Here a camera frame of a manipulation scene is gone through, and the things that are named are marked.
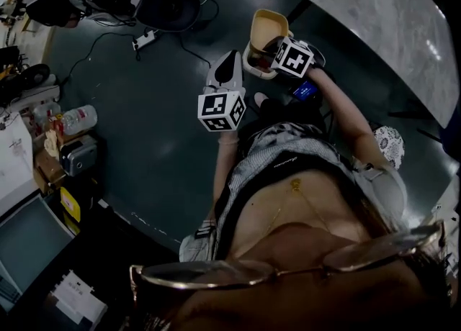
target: sneaker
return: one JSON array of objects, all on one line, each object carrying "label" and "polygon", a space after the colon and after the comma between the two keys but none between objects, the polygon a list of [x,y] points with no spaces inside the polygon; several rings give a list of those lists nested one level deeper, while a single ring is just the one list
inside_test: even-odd
[{"label": "sneaker", "polygon": [[256,105],[261,108],[261,104],[263,102],[263,100],[265,99],[268,99],[268,96],[266,96],[264,93],[261,93],[261,92],[257,92],[254,94],[254,102],[256,103]]}]

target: eyeglasses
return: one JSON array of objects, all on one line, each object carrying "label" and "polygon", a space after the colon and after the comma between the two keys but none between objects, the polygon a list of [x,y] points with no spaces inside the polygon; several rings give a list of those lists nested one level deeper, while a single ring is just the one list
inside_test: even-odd
[{"label": "eyeglasses", "polygon": [[279,271],[268,263],[255,260],[212,260],[153,267],[131,266],[130,279],[135,300],[135,277],[151,284],[181,290],[239,289],[299,273],[321,272],[334,275],[383,266],[397,258],[414,254],[418,248],[442,240],[443,237],[443,221],[437,221],[432,225],[335,250],[323,258],[322,265],[312,268]]}]

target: gold necklace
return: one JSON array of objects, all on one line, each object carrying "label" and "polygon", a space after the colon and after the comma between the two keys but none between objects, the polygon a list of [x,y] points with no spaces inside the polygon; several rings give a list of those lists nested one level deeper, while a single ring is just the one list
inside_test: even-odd
[{"label": "gold necklace", "polygon": [[[331,233],[331,231],[328,228],[328,225],[326,224],[325,220],[322,218],[321,215],[318,214],[315,207],[312,204],[309,204],[309,201],[305,198],[303,192],[301,191],[301,189],[300,189],[301,179],[300,178],[294,178],[293,180],[291,180],[290,185],[291,185],[292,193],[297,192],[297,193],[299,193],[301,195],[301,197],[304,199],[304,202],[306,203],[306,206],[312,208],[312,210],[315,212],[315,215],[318,217],[318,219],[320,221],[322,221],[323,226],[326,228],[326,230]],[[268,235],[270,233],[272,227],[274,226],[275,220],[278,218],[278,216],[280,215],[280,212],[282,211],[283,207],[285,206],[285,201],[286,200],[287,200],[287,198],[285,197],[285,200],[282,202],[282,204],[280,204],[280,208],[277,210],[277,213],[275,214],[275,216],[272,219],[270,225],[268,226],[265,235]]]}]

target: paper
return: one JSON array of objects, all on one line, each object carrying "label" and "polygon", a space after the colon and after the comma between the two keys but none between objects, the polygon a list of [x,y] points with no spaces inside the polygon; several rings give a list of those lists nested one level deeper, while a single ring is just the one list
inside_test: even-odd
[{"label": "paper", "polygon": [[107,305],[96,298],[92,287],[81,280],[73,271],[56,286],[53,296],[58,298],[57,308],[75,323],[83,317],[95,323],[106,311]]}]

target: patterned cloth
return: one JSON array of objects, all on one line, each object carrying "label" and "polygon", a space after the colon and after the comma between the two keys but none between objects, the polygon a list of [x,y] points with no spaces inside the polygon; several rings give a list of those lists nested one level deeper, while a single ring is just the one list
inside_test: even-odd
[{"label": "patterned cloth", "polygon": [[405,143],[400,133],[393,127],[378,127],[373,134],[382,154],[398,170],[405,155]]}]

